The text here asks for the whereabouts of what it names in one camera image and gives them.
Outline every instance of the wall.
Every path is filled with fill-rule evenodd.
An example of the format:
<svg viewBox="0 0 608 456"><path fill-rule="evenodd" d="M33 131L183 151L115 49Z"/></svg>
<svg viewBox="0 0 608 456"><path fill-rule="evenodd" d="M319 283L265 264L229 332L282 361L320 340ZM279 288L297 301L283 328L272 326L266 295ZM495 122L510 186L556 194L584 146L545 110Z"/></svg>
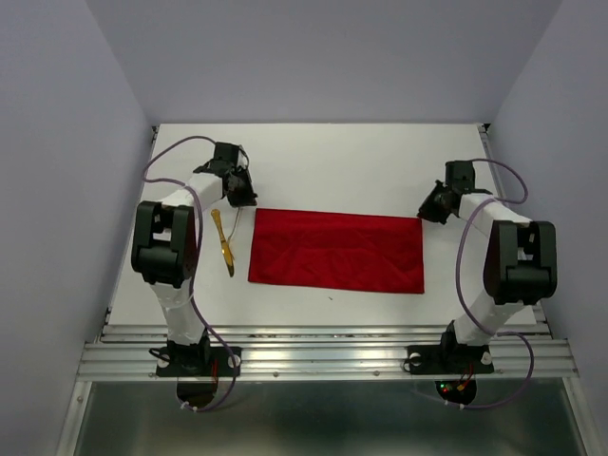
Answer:
<svg viewBox="0 0 608 456"><path fill-rule="evenodd" d="M81 0L2 2L0 453L53 454L150 130Z"/></svg>
<svg viewBox="0 0 608 456"><path fill-rule="evenodd" d="M490 129L494 155L530 186L523 211L558 230L560 278L545 311L570 339L608 442L605 201L608 3L565 0ZM509 181L507 194L517 194Z"/></svg>
<svg viewBox="0 0 608 456"><path fill-rule="evenodd" d="M160 122L490 122L558 0L87 0Z"/></svg>

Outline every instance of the metal frame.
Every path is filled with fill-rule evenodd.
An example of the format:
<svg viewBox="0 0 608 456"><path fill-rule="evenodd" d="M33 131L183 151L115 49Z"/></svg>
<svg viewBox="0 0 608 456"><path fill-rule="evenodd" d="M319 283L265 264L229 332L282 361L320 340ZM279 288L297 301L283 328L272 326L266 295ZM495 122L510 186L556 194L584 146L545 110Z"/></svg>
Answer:
<svg viewBox="0 0 608 456"><path fill-rule="evenodd" d="M479 125L478 130L484 151L491 157L485 129ZM501 180L493 169L492 174L501 194ZM568 342L552 338L541 306L534 313L536 325L507 328L524 333L530 340L536 354L536 378L563 379L586 453L592 456L606 454L582 393ZM408 356L407 345L436 344L445 327L218 327L216 330L228 343L243 348L239 382L440 379L432 375L412 376L403 371L402 364ZM162 346L165 340L166 328L163 326L111 326L106 320L99 339L86 344L83 350L58 455L74 454L93 382L175 381L155 375L156 360L147 352L151 347ZM479 377L525 377L529 357L518 338L498 338L492 341L490 348L496 372Z"/></svg>

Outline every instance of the red cloth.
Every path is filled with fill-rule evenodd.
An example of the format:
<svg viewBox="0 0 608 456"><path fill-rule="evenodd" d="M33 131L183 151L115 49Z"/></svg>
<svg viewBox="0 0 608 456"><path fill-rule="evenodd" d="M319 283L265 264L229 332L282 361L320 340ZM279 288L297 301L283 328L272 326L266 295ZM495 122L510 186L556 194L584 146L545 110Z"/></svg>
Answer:
<svg viewBox="0 0 608 456"><path fill-rule="evenodd" d="M418 218L257 209L249 281L425 292Z"/></svg>

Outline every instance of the purple cable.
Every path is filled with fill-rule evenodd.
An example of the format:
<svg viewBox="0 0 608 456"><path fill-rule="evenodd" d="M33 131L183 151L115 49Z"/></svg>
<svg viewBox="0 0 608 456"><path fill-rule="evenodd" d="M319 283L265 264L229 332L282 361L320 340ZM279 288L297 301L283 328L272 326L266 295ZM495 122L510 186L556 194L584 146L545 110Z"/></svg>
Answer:
<svg viewBox="0 0 608 456"><path fill-rule="evenodd" d="M473 220L488 204L490 204L494 201L507 202L507 203L511 203L511 204L522 204L523 202L525 202L528 199L528 187L525 184L525 182L523 181L522 176L520 176L517 171L515 171L510 166L508 166L500 161L495 161L495 160L491 160L491 159L474 159L474 160L471 160L471 162L488 162L488 163L496 164L498 166L503 167L504 169L511 172L511 174L520 182L520 184L522 185L522 189L523 189L522 199L519 199L519 200L517 200L517 199L500 199L500 198L487 199L484 202L482 202L479 206L477 206L475 208L475 210L472 212L472 214L470 215L470 217L468 218L468 220L466 221L465 229L463 230L463 235L460 239L460 244L458 245L458 254L456 255L456 294L458 295L458 300L460 301L461 306L463 306L465 313L468 315L468 317L471 319L471 321L475 324L475 326L477 326L480 330L482 330L484 333L486 333L488 335L494 335L491 330L486 328L484 325L482 325L482 323L477 318L475 318L475 315L473 315L471 310L466 305L465 297L463 296L463 287L461 284L461 263L463 260L463 252L465 250L466 236L468 235L468 231L470 230L471 225L473 224ZM497 335L499 337L505 336L505 335L515 335L522 340L522 342L528 348L528 351L530 353L530 367L528 369L528 373L525 376L523 383L519 387L519 389L517 391L515 391L513 394L511 394L509 397L507 397L501 401L495 402L493 404L487 404L487 405L482 405L482 406L464 406L464 409L494 409L496 407L503 406L503 405L508 404L511 401L515 400L517 397L519 397L525 391L525 389L528 387L528 385L530 383L530 379L532 378L532 373L534 372L534 351L532 350L532 346L530 345L530 342L525 338L525 336L523 334L520 334L520 333L514 332L514 331L497 332ZM451 404L455 407L460 407L460 404L455 404L455 403L451 403L451 402L447 402L447 403Z"/></svg>
<svg viewBox="0 0 608 456"><path fill-rule="evenodd" d="M147 177L150 166L152 166L152 164L157 162L160 157L162 157L163 155L165 155L167 152L171 151L172 149L176 148L178 145L186 143L191 140L205 140L211 144L216 143L211 138L208 138L206 136L189 136L187 138L183 138L182 140L179 140L179 141L171 144L169 147L164 149L159 155L157 155L155 158L153 158L152 160L150 160L148 162L148 164L143 168L142 180L146 183L160 183L160 182L173 183L173 184L183 187L185 190L187 190L190 193L190 195L192 195L192 198L194 199L194 205L195 205L195 208L197 211L197 218L199 219L199 233L197 235L197 257L198 257L200 255L200 249L202 247L202 206L200 205L199 195L197 195L197 192L192 187L189 187L188 185L186 185L185 182L182 182L181 180L170 179L170 178L149 179ZM218 340L218 342L223 346L223 348L226 349L226 351L228 352L228 355L230 356L230 359L232 360L232 365L234 368L234 375L232 377L232 382L230 383L228 390L224 393L223 396L221 396L221 398L215 404L212 404L212 405L204 407L204 408L193 408L189 404L182 402L182 400L180 398L178 398L182 407L189 409L191 411L202 412L202 411L210 411L210 410L218 408L228 398L228 396L232 392L233 388L235 387L235 383L237 381L238 365L237 365L237 360L235 358L235 354L233 353L233 351L230 348L230 346L228 345L228 343L216 332L216 330L213 329L213 327L209 323L207 323L207 320L205 320L205 318L200 313L199 308L197 307L197 302L195 301L195 298L194 298L194 280L195 280L196 274L197 274L197 270L195 269L194 273L192 274L192 278L190 280L190 288L189 288L189 293L192 296L192 298L190 299L192 308L194 309L195 314L199 318L200 323L202 323L203 326L209 331L209 333L211 333Z"/></svg>

